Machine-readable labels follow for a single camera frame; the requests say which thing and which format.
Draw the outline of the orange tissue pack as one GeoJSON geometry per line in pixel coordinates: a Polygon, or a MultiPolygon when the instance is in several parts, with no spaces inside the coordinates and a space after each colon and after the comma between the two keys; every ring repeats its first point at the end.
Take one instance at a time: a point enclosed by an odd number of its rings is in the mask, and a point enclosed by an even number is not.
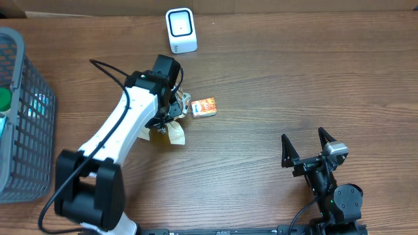
{"type": "Polygon", "coordinates": [[[203,118],[217,114],[216,102],[213,97],[191,102],[192,115],[194,118],[203,118]]]}

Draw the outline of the beige dried mushroom bag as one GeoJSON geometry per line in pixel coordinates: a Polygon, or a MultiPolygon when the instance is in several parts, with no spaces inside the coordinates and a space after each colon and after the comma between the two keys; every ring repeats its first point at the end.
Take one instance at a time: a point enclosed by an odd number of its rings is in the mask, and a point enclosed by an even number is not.
{"type": "Polygon", "coordinates": [[[162,142],[171,145],[184,145],[185,133],[179,120],[188,115],[190,104],[191,95],[180,88],[174,95],[174,103],[169,113],[172,120],[166,122],[162,127],[143,128],[140,131],[138,138],[154,142],[161,140],[162,142]]]}

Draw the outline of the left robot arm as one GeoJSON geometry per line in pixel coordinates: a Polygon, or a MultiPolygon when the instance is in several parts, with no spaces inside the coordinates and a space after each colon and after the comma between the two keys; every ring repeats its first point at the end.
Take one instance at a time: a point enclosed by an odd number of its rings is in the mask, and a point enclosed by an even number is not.
{"type": "Polygon", "coordinates": [[[162,128],[181,115],[176,92],[183,68],[157,56],[153,68],[125,76],[123,93],[102,127],[78,151],[63,150],[56,163],[55,193],[47,206],[79,227],[77,234],[140,234],[125,210],[122,166],[144,128],[162,128]]]}

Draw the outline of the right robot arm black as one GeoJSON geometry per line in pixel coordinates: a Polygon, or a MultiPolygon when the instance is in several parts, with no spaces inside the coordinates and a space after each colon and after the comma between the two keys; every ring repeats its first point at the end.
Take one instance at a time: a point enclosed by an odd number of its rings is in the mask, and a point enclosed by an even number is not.
{"type": "Polygon", "coordinates": [[[318,128],[322,151],[314,157],[301,159],[291,141],[281,136],[281,166],[292,168],[294,177],[304,176],[314,198],[279,231],[285,234],[367,234],[365,225],[357,221],[362,217],[362,189],[355,184],[338,185],[333,171],[342,165],[349,153],[348,147],[333,138],[324,128],[318,128]],[[296,226],[298,218],[317,204],[321,214],[307,225],[296,226]]]}

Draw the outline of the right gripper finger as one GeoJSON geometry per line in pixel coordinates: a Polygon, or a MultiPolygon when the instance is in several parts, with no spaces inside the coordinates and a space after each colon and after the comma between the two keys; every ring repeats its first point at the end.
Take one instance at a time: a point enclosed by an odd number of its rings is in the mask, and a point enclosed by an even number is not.
{"type": "Polygon", "coordinates": [[[281,136],[281,144],[282,144],[282,162],[293,162],[300,159],[298,153],[296,152],[295,148],[293,147],[292,143],[286,136],[283,134],[281,136]]]}
{"type": "Polygon", "coordinates": [[[327,144],[336,141],[336,139],[333,138],[323,127],[318,128],[318,134],[322,150],[327,149],[327,144]]]}

